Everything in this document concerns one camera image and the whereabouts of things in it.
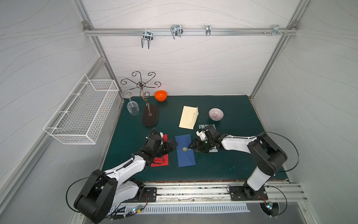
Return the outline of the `light teal envelope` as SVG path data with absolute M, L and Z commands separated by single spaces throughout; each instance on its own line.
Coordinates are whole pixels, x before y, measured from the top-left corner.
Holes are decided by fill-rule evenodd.
M 204 128 L 206 127 L 207 124 L 200 124 L 199 125 L 199 128 Z M 209 153 L 218 153 L 218 149 L 216 147 L 211 147 L 209 150 L 208 150 Z

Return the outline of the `blue envelope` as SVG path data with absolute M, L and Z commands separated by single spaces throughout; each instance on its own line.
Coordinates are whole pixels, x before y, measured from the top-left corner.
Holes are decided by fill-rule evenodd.
M 179 135 L 175 136 L 175 141 L 177 142 L 177 158 L 178 158 L 178 166 L 188 167 L 195 166 L 196 161 L 194 157 L 194 151 L 189 149 L 189 145 L 191 144 L 191 136 L 187 135 Z

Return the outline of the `cream yellow envelope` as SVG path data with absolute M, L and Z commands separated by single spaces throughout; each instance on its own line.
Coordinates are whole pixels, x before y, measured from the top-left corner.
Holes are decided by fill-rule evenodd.
M 194 129 L 199 110 L 197 107 L 183 106 L 179 128 Z

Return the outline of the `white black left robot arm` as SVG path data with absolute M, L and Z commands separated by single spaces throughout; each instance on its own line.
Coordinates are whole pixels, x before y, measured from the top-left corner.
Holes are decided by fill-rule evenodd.
M 154 129 L 146 137 L 145 144 L 129 160 L 106 171 L 99 169 L 93 171 L 85 178 L 86 183 L 70 209 L 85 215 L 94 224 L 106 218 L 125 218 L 138 213 L 139 209 L 135 209 L 120 216 L 117 210 L 111 211 L 111 208 L 127 200 L 135 202 L 149 200 L 150 197 L 145 193 L 145 184 L 133 176 L 151 166 L 155 158 L 176 150 L 177 142 L 165 141 L 163 136 L 161 132 Z

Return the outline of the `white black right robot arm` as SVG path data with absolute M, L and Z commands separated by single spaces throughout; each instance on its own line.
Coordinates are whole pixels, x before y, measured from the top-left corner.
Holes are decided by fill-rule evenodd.
M 208 153 L 212 149 L 238 151 L 253 156 L 257 165 L 242 190 L 244 197 L 249 200 L 258 194 L 288 159 L 286 153 L 266 132 L 252 137 L 221 135 L 213 125 L 208 125 L 199 129 L 196 134 L 198 138 L 191 142 L 189 149 L 202 153 Z

